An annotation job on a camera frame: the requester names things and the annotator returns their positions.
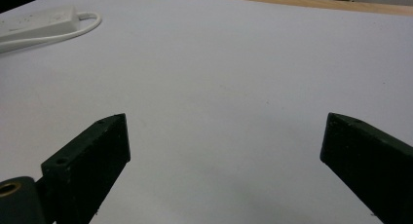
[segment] screw hole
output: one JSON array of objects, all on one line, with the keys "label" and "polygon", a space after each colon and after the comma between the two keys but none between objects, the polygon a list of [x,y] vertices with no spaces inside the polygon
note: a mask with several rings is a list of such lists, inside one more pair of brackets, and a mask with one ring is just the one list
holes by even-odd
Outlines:
[{"label": "screw hole", "polygon": [[57,165],[63,165],[67,163],[67,159],[66,158],[61,158],[61,159],[57,159],[56,164]]},{"label": "screw hole", "polygon": [[2,186],[0,186],[0,197],[6,197],[9,196],[10,194],[16,192],[20,188],[19,183],[6,183]]}]

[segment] white table surface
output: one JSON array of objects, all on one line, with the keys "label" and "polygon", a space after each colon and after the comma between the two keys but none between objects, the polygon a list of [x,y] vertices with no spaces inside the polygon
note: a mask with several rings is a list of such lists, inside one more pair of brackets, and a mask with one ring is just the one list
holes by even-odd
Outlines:
[{"label": "white table surface", "polygon": [[94,31],[0,55],[0,181],[94,121],[131,162],[92,223],[381,223],[319,160],[328,112],[413,144],[413,18],[240,0],[72,4]]}]

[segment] black plastic part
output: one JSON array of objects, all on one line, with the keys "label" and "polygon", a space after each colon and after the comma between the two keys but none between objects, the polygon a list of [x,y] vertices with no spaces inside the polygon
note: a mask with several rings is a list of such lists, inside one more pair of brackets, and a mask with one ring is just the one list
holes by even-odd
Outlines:
[{"label": "black plastic part", "polygon": [[33,178],[16,177],[0,183],[0,223],[46,224]]},{"label": "black plastic part", "polygon": [[361,120],[330,113],[320,158],[384,223],[413,223],[412,147]]},{"label": "black plastic part", "polygon": [[125,114],[97,121],[42,164],[57,224],[87,224],[131,159]]}]

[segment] white cable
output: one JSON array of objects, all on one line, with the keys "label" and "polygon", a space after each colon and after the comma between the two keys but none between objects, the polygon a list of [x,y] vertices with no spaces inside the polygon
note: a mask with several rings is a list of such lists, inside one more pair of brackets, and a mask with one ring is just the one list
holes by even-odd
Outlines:
[{"label": "white cable", "polygon": [[83,35],[85,33],[88,33],[94,30],[102,22],[102,18],[100,17],[98,13],[84,12],[84,13],[78,13],[77,16],[79,20],[95,19],[95,21],[94,23],[92,23],[91,25],[83,29],[80,29],[75,32],[70,32],[67,34],[49,36],[49,37],[20,39],[20,40],[0,43],[0,54],[8,52],[8,51],[16,50],[19,48],[23,48],[23,47],[34,46],[34,45],[43,44],[47,42],[60,42],[60,41],[64,41],[64,40],[67,40],[73,37],[77,37],[77,36]]}]

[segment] white power strip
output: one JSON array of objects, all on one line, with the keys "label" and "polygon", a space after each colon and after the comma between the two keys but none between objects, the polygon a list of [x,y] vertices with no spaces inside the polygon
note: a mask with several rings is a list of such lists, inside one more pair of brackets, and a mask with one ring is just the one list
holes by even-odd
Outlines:
[{"label": "white power strip", "polygon": [[[82,19],[95,19],[95,22],[78,30]],[[98,14],[76,13],[72,6],[0,19],[0,53],[80,36],[96,28],[100,22]]]}]

